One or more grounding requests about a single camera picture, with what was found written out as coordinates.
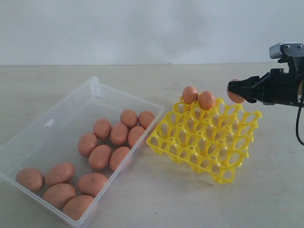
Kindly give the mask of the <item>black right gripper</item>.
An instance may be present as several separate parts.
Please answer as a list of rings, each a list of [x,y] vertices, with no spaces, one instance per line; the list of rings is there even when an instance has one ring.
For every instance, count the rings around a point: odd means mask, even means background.
[[[273,68],[259,78],[251,76],[244,80],[232,79],[228,90],[245,99],[248,103],[262,102],[265,105],[300,105],[300,85],[304,80],[302,73],[284,72]]]

